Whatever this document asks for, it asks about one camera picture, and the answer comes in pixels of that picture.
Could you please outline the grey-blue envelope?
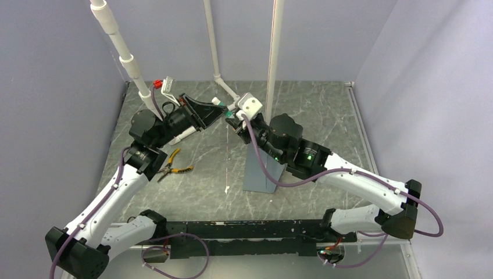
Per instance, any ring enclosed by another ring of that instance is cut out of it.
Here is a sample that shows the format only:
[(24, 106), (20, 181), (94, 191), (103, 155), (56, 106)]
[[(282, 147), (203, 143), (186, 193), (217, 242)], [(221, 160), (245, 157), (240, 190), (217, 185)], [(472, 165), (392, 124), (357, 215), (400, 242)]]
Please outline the grey-blue envelope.
[[(279, 181), (285, 166), (279, 164), (264, 151), (259, 151), (259, 154), (267, 172), (275, 180)], [(277, 185), (271, 182), (262, 171), (253, 145), (249, 144), (245, 161), (245, 174), (242, 189), (249, 192), (273, 194), (276, 188)]]

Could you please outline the green white glue stick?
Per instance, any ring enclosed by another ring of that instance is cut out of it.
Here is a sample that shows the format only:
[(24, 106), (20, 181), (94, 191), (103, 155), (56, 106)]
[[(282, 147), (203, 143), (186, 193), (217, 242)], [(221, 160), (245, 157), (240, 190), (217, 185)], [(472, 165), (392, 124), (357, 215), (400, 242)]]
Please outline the green white glue stick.
[(217, 105), (217, 106), (221, 106), (223, 109), (224, 109), (224, 115), (226, 118), (233, 118), (233, 113), (232, 111), (227, 107), (227, 105), (225, 103), (223, 103), (220, 99), (218, 99), (217, 97), (214, 97), (212, 99), (212, 103), (214, 105)]

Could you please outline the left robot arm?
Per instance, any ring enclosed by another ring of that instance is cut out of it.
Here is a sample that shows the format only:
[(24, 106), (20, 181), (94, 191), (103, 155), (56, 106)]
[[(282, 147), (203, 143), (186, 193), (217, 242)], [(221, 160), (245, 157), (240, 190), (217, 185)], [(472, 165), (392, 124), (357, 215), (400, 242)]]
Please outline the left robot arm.
[(130, 223), (111, 229), (111, 223), (133, 196), (162, 170), (168, 155), (163, 147), (189, 128), (210, 127), (228, 108), (219, 101), (200, 102), (181, 94), (166, 113), (160, 107), (139, 110), (131, 119), (130, 146), (121, 150), (113, 177), (94, 200), (63, 228), (46, 236), (52, 260), (49, 277), (62, 269), (74, 278), (98, 278), (109, 262), (129, 247), (149, 240), (159, 244), (167, 236), (167, 220), (145, 210)]

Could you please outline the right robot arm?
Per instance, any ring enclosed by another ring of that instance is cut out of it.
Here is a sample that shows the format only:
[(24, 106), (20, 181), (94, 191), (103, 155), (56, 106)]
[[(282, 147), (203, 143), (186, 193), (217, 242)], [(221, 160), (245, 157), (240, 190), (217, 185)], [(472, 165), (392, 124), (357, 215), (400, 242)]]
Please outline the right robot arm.
[(370, 202), (362, 208), (327, 210), (320, 226), (325, 240), (335, 241), (356, 231), (382, 231), (400, 239), (411, 239), (416, 233), (420, 182), (389, 180), (350, 163), (330, 149), (304, 139), (303, 127), (285, 113), (269, 124), (261, 114), (249, 123), (236, 117), (226, 122), (246, 144), (264, 151), (299, 179), (287, 184), (272, 178), (278, 186), (327, 183)]

